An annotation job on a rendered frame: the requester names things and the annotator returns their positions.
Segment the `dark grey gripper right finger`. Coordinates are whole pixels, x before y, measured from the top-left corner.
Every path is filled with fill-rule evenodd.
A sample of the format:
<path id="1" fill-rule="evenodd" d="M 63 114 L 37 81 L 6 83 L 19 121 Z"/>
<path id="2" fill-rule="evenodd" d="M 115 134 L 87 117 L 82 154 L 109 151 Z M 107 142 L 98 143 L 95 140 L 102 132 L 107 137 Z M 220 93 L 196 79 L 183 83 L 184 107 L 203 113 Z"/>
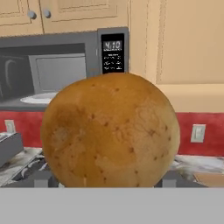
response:
<path id="1" fill-rule="evenodd" d="M 155 187 L 204 187 L 204 185 L 184 179 L 177 171 L 168 171 Z"/>

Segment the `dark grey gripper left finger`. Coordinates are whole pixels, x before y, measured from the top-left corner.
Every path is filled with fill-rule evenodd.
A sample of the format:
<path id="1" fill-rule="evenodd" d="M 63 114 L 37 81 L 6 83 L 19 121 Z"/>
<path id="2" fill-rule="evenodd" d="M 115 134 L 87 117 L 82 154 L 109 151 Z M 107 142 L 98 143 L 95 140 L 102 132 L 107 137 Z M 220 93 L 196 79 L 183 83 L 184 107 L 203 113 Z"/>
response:
<path id="1" fill-rule="evenodd" d="M 29 178 L 8 184 L 7 188 L 12 187 L 58 187 L 59 181 L 50 171 L 36 171 Z"/>

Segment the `brown potato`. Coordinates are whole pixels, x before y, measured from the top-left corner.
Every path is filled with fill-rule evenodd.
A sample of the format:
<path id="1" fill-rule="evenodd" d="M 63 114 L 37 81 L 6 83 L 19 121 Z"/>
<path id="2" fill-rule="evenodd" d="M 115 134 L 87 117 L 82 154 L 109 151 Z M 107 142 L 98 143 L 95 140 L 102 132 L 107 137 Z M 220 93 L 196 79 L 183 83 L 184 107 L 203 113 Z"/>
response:
<path id="1" fill-rule="evenodd" d="M 47 106 L 45 160 L 66 187 L 153 187 L 179 150 L 180 127 L 165 94 L 132 73 L 76 81 Z"/>

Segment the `wooden cutting board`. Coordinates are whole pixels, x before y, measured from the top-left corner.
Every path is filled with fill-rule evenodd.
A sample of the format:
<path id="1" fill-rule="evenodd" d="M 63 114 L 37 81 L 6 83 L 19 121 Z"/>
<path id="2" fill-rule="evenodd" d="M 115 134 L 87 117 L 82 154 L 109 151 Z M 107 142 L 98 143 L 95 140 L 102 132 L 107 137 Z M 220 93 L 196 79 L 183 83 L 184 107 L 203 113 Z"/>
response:
<path id="1" fill-rule="evenodd" d="M 195 173 L 195 179 L 208 187 L 224 187 L 224 174 L 221 173 Z"/>

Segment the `grey microwave oven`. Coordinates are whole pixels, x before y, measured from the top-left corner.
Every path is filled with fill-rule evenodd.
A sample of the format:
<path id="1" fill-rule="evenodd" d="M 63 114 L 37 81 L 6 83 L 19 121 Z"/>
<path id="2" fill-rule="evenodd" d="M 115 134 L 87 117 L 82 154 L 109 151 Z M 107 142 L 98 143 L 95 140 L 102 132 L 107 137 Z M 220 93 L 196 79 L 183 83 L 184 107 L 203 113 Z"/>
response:
<path id="1" fill-rule="evenodd" d="M 58 93 L 73 82 L 129 70 L 129 29 L 0 38 L 0 111 L 43 111 L 22 98 Z"/>

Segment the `grey toaster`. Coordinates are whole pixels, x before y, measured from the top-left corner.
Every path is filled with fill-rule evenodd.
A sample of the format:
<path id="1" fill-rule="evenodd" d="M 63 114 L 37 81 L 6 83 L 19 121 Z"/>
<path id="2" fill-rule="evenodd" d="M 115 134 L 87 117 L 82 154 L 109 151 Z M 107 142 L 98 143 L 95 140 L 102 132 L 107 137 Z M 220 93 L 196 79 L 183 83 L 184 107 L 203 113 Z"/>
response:
<path id="1" fill-rule="evenodd" d="M 0 133 L 0 167 L 24 149 L 20 133 Z"/>

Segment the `white round plate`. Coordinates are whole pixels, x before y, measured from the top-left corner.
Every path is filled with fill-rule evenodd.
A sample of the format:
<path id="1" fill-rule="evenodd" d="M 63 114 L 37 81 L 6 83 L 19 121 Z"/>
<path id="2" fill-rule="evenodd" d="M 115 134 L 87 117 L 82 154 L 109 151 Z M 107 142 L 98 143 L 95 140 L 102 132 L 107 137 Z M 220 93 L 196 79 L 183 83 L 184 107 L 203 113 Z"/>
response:
<path id="1" fill-rule="evenodd" d="M 28 104 L 49 104 L 56 94 L 56 92 L 52 92 L 26 96 L 25 98 L 21 99 L 21 102 Z"/>

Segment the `tall beige cupboard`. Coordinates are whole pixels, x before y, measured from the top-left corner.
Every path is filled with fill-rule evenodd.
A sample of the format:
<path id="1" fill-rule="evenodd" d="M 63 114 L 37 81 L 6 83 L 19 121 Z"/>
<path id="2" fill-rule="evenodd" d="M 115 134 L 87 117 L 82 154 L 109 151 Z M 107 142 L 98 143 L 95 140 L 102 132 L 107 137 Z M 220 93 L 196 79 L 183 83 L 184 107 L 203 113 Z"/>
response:
<path id="1" fill-rule="evenodd" d="M 178 112 L 224 112 L 224 0 L 129 0 L 129 70 Z"/>

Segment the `beige cupboard door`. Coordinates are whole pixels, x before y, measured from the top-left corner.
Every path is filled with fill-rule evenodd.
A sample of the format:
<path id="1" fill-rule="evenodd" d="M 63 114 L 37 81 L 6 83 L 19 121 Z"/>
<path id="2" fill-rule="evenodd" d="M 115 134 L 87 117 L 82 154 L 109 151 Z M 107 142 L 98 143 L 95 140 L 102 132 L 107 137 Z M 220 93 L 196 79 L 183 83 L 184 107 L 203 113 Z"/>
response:
<path id="1" fill-rule="evenodd" d="M 28 11 L 34 11 L 30 19 Z M 39 0 L 0 0 L 0 37 L 43 34 Z"/>
<path id="2" fill-rule="evenodd" d="M 128 25 L 129 0 L 39 0 L 45 33 L 87 32 Z M 46 18 L 43 10 L 49 10 Z"/>

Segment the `white wall socket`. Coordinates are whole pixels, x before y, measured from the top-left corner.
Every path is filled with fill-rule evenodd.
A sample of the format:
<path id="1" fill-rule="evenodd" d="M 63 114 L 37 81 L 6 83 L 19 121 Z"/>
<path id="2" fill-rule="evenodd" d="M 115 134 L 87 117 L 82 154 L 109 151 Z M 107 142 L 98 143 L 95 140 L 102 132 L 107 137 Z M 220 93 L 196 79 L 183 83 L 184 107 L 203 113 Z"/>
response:
<path id="1" fill-rule="evenodd" d="M 191 142 L 203 143 L 205 137 L 205 131 L 206 131 L 205 124 L 194 124 L 192 126 Z"/>
<path id="2" fill-rule="evenodd" d="M 8 133 L 15 133 L 16 132 L 16 126 L 15 126 L 15 123 L 14 123 L 13 120 L 5 120 L 4 123 L 5 123 L 6 131 Z"/>

